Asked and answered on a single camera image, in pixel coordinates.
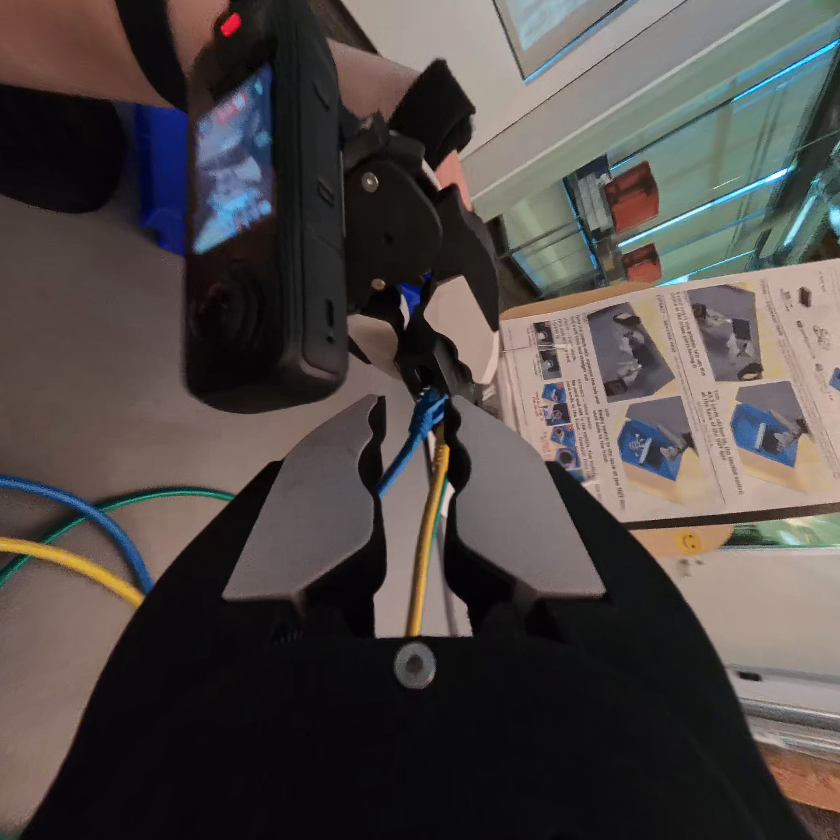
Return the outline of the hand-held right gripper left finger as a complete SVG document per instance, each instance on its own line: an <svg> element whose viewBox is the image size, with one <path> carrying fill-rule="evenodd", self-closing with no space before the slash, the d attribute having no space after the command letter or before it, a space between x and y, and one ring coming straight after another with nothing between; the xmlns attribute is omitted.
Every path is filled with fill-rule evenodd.
<svg viewBox="0 0 840 840"><path fill-rule="evenodd" d="M383 396L369 394L318 426L284 458L223 591L226 602L285 602L304 618L337 611L357 636L375 633L386 573L378 485Z"/></svg>

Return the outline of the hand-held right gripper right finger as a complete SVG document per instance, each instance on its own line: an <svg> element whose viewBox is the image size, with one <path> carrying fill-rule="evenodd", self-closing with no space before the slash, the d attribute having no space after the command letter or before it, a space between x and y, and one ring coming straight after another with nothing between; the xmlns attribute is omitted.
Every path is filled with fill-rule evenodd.
<svg viewBox="0 0 840 840"><path fill-rule="evenodd" d="M596 601L606 586L541 457L465 397L445 415L445 580L470 631L498 606L527 617L539 602Z"/></svg>

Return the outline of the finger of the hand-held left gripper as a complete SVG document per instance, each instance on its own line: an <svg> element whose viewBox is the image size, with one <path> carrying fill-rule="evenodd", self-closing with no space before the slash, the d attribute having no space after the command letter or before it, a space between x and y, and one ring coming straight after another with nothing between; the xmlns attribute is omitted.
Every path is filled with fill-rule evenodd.
<svg viewBox="0 0 840 840"><path fill-rule="evenodd" d="M397 370L396 356L403 335L403 315L374 318L361 313L348 317L349 341L367 364L378 370Z"/></svg>
<svg viewBox="0 0 840 840"><path fill-rule="evenodd" d="M429 330L420 363L426 381L450 396L483 403L495 392L500 333L466 276L431 286L418 311L419 325Z"/></svg>

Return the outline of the black ethernet switch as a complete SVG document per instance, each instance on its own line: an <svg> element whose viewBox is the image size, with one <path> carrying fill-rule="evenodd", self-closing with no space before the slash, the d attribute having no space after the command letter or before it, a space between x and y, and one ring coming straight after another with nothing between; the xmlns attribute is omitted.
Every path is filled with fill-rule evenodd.
<svg viewBox="0 0 840 840"><path fill-rule="evenodd" d="M423 319L409 321L397 343L395 364L415 400L427 390L453 396L463 384L455 345Z"/></svg>

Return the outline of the blue plastic bin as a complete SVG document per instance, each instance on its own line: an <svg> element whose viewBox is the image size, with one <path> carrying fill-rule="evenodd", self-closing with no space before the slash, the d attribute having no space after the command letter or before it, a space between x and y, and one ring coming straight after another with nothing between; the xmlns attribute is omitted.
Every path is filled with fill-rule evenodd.
<svg viewBox="0 0 840 840"><path fill-rule="evenodd" d="M133 136L139 173L140 225L176 256L186 252L188 119L176 109L136 104Z"/></svg>

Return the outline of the person's left forearm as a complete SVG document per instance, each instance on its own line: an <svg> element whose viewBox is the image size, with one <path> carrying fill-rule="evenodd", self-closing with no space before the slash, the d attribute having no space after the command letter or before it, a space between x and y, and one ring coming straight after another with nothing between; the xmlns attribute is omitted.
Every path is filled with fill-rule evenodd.
<svg viewBox="0 0 840 840"><path fill-rule="evenodd" d="M11 87L186 107L186 75L229 2L2 1Z"/></svg>

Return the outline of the person's left hand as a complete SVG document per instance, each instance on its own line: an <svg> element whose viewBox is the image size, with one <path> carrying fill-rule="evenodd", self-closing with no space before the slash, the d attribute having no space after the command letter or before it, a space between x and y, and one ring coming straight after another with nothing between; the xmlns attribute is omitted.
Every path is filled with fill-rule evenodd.
<svg viewBox="0 0 840 840"><path fill-rule="evenodd" d="M328 44L346 109L361 119L380 114L390 128L421 143L437 184L456 186L471 209L459 150L469 141L474 109L446 61L415 70L332 38Z"/></svg>

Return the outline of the small orange 3D printer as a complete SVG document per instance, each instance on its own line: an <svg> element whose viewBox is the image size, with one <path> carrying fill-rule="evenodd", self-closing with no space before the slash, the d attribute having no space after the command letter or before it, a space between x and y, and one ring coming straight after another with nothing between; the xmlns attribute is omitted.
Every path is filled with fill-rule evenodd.
<svg viewBox="0 0 840 840"><path fill-rule="evenodd" d="M654 243L622 254L622 266L627 281L656 283L662 279L663 269Z"/></svg>

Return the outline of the wooden instruction board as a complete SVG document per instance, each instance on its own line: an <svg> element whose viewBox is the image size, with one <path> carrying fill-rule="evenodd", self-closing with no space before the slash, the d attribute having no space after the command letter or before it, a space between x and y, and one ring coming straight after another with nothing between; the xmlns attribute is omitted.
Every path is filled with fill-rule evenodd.
<svg viewBox="0 0 840 840"><path fill-rule="evenodd" d="M838 259L500 316L502 415L632 529L838 514Z"/></svg>

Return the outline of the large orange 3D printer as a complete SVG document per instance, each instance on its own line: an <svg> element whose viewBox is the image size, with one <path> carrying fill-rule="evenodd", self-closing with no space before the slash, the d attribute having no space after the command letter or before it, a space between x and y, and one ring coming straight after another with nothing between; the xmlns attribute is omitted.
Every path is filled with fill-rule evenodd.
<svg viewBox="0 0 840 840"><path fill-rule="evenodd" d="M642 161L603 187L615 234L655 218L659 212L658 186L648 161Z"/></svg>

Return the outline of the framed wall panel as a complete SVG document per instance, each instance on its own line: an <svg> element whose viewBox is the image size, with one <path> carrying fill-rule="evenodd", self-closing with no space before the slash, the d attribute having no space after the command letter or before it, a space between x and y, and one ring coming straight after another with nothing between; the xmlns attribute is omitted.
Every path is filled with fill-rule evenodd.
<svg viewBox="0 0 840 840"><path fill-rule="evenodd" d="M493 2L525 82L631 5L629 1Z"/></svg>

